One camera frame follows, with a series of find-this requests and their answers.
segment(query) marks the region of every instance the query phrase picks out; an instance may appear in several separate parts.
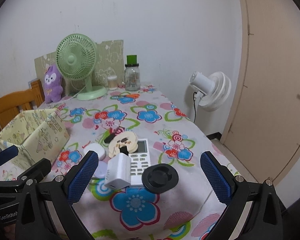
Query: plush toy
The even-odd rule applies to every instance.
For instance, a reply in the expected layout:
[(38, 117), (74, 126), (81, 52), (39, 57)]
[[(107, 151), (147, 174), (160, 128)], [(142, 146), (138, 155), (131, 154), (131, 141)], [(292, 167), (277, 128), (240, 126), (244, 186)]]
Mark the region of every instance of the plush toy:
[(45, 103), (59, 102), (63, 88), (61, 86), (62, 75), (56, 65), (51, 65), (44, 77)]

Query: glass jar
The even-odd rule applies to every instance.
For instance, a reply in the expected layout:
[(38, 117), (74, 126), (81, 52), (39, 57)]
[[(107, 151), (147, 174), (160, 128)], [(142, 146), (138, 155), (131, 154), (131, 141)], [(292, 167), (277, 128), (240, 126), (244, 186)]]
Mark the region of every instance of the glass jar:
[(139, 64), (128, 65), (126, 64), (124, 71), (124, 82), (127, 91), (140, 90), (140, 70)]

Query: floral tablecloth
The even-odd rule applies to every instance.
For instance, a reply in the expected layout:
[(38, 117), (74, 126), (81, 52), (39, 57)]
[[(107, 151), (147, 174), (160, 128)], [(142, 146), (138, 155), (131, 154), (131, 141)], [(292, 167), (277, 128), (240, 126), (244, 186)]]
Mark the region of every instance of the floral tablecloth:
[[(100, 143), (107, 151), (103, 141), (118, 126), (116, 133), (132, 130), (138, 138), (148, 139), (152, 165), (168, 163), (179, 174), (177, 186), (163, 194), (152, 194), (144, 188), (113, 191), (104, 186), (104, 179), (92, 180), (73, 207), (93, 237), (204, 239), (222, 214), (225, 205), (218, 201), (202, 172), (200, 155), (211, 151), (233, 174), (237, 171), (199, 128), (153, 86), (135, 93), (121, 88), (91, 101), (72, 98), (40, 108), (57, 108), (70, 135), (47, 180), (66, 174), (92, 142)], [(0, 180), (15, 179), (21, 172), (6, 163), (0, 167)], [(51, 215), (58, 231), (64, 232), (52, 209)]]

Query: fabric storage bin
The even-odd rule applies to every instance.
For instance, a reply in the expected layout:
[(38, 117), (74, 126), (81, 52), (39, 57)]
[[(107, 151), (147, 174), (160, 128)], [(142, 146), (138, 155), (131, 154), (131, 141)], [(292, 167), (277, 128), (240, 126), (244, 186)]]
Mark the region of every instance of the fabric storage bin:
[(54, 163), (69, 140), (69, 134), (57, 109), (22, 111), (0, 132), (2, 150), (15, 145), (18, 156), (11, 161), (26, 170), (42, 158)]

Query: door frame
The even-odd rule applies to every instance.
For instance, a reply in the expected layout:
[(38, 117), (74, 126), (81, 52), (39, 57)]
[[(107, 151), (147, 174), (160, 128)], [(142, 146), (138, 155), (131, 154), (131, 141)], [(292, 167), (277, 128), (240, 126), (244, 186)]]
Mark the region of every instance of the door frame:
[[(248, 64), (248, 56), (249, 56), (249, 14), (248, 14), (248, 6), (247, 6), (247, 0), (240, 0), (240, 6), (241, 6), (241, 15), (242, 15), (242, 51), (241, 51), (241, 61), (240, 61), (240, 68), (239, 68), (239, 76), (238, 76), (238, 82), (237, 87), (235, 89), (234, 93), (234, 99), (232, 101), (232, 105), (230, 108), (229, 116), (225, 125), (225, 128), (222, 132), (222, 136), (220, 139), (220, 143), (224, 144), (226, 141), (226, 138), (229, 134), (231, 125), (234, 121), (234, 117), (237, 113), (237, 109), (239, 106), (241, 94), (242, 94), (242, 88), (244, 84), (244, 79), (246, 75), (247, 70), (247, 64)], [(286, 166), (283, 168), (283, 170), (279, 173), (279, 175), (276, 178), (272, 178), (273, 183), (277, 185), (291, 170), (293, 165), (297, 162), (297, 160), (300, 158), (300, 145), (294, 155), (291, 157), (290, 161), (286, 164)]]

